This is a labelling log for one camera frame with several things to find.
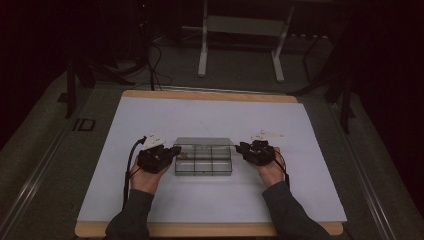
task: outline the gray sleeve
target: gray sleeve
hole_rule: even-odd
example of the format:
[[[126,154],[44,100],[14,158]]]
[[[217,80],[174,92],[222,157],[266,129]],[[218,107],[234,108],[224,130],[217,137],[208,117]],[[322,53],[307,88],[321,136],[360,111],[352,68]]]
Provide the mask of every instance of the gray sleeve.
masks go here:
[[[277,234],[282,239],[331,239],[328,232],[308,217],[284,182],[262,193]]]
[[[130,190],[124,209],[116,215],[106,228],[106,239],[149,239],[147,215],[152,206],[154,195]]]

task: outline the white paper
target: white paper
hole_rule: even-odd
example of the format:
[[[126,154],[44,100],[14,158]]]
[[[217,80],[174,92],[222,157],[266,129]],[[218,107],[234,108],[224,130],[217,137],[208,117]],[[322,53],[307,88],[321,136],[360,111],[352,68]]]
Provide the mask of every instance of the white paper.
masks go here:
[[[346,221],[302,104],[130,97],[121,99],[78,221],[110,221],[120,212],[130,150],[150,131],[172,147],[178,137],[250,143],[261,129],[284,135],[269,143],[281,148],[292,193],[308,216],[318,222]],[[258,173],[234,149],[232,160],[231,176],[175,176],[172,165],[160,181],[149,222],[271,222]]]

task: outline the table top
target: table top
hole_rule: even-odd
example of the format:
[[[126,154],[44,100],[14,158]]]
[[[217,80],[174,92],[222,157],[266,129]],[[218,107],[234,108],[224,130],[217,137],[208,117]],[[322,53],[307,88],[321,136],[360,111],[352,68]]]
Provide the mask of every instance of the table top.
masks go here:
[[[296,98],[283,95],[260,95],[238,93],[199,93],[199,92],[152,92],[126,91],[123,98],[153,98],[179,100],[235,101],[297,103]],[[331,235],[343,232],[341,221],[319,222]],[[75,232],[80,237],[102,237],[105,235],[107,221],[86,221],[78,219]],[[149,222],[152,237],[190,237],[190,236],[275,236],[271,222],[260,223],[164,223]]]

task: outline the hand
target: hand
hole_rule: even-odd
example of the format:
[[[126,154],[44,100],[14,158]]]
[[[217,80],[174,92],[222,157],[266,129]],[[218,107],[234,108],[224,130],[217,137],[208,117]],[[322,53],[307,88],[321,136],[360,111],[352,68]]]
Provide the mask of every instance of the hand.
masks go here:
[[[154,174],[146,172],[143,169],[138,170],[140,167],[137,165],[137,162],[138,156],[130,171],[131,175],[134,174],[131,177],[131,189],[140,190],[154,195],[158,189],[160,178],[163,174],[165,174],[171,164],[162,169],[159,173]]]
[[[280,154],[278,154],[280,152],[280,148],[274,147],[274,150],[277,152],[275,154],[277,161],[279,161],[281,165],[285,167],[283,159],[281,158]],[[285,180],[283,170],[280,168],[280,166],[278,166],[275,161],[272,161],[265,166],[257,166],[252,163],[249,164],[256,168],[256,170],[258,170],[259,176],[262,178],[262,181],[267,187],[270,187],[276,183]]]

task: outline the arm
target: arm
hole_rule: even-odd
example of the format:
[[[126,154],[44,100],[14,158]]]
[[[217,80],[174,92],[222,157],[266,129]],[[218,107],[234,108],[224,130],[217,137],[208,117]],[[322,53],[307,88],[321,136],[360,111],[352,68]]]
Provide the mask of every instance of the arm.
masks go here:
[[[277,161],[284,167],[285,162],[276,154]],[[259,176],[268,187],[262,193],[271,214],[272,222],[279,237],[283,239],[331,239],[318,223],[310,219],[303,207],[291,194],[284,182],[284,173],[275,162],[266,166],[255,166]]]
[[[139,169],[135,163],[131,168],[130,196],[124,209],[116,215],[106,228],[108,240],[149,239],[147,216],[149,214],[154,194],[159,180],[169,166],[158,174],[152,174]]]

